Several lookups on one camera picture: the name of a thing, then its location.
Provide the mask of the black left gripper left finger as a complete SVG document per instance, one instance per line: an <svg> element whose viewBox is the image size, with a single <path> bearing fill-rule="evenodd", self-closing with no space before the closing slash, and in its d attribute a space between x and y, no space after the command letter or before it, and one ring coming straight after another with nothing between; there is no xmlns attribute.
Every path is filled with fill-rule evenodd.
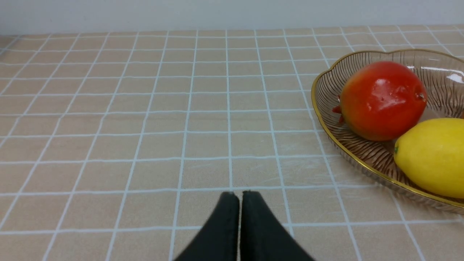
<svg viewBox="0 0 464 261"><path fill-rule="evenodd" d="M239 231L239 198L222 192L203 227L176 261L235 261Z"/></svg>

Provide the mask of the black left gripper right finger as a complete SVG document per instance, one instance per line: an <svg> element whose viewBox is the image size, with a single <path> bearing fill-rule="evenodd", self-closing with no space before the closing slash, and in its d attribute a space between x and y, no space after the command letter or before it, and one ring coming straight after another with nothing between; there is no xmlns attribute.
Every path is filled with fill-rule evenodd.
<svg viewBox="0 0 464 261"><path fill-rule="evenodd" d="M313 261L281 225L257 191L243 191L240 228L242 261Z"/></svg>

